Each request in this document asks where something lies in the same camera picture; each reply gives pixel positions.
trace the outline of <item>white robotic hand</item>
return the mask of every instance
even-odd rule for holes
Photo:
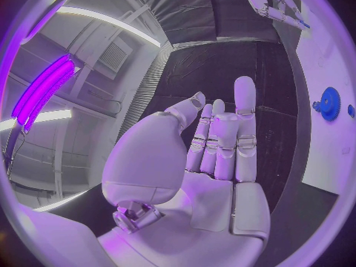
[[[225,113],[218,99],[206,105],[187,155],[187,171],[201,171],[216,179],[256,180],[256,89],[252,79],[235,81],[235,113]]]
[[[118,211],[116,224],[128,232],[160,218],[155,204],[169,201],[182,185],[186,147],[180,133],[205,105],[198,92],[164,112],[140,120],[117,142],[103,171],[105,198]]]
[[[293,0],[275,0],[278,2],[278,9],[268,6],[267,0],[248,0],[252,8],[261,16],[268,17],[283,23],[287,23],[291,26],[300,28],[301,30],[307,30],[310,28],[308,24],[304,22],[304,19],[294,3]],[[285,15],[285,7],[290,7],[297,19]]]

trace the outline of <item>purple light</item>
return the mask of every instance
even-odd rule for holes
[[[27,103],[31,95],[36,91],[38,86],[55,70],[57,70],[62,64],[69,60],[69,54],[59,58],[55,61],[52,65],[47,67],[33,82],[32,84],[26,89],[25,93],[17,102],[14,110],[12,111],[11,117],[18,117],[20,111],[22,110],[23,106]]]
[[[58,89],[60,89],[61,86],[63,86],[63,84],[66,83],[73,75],[74,67],[71,68],[71,70],[68,71],[65,75],[63,75],[63,77],[59,81],[57,81],[57,83],[46,93],[46,95],[43,96],[43,98],[38,102],[36,107],[31,112],[30,116],[28,117],[28,121],[26,122],[24,127],[25,132],[29,132],[42,108],[47,104],[49,99],[58,91]]]
[[[41,101],[41,99],[47,94],[47,92],[55,86],[55,84],[64,76],[74,73],[74,63],[73,61],[66,61],[54,72],[52,72],[47,78],[37,86],[36,90],[27,100],[27,102],[22,107],[20,113],[18,114],[17,120],[19,124],[23,125],[27,121],[27,118]]]

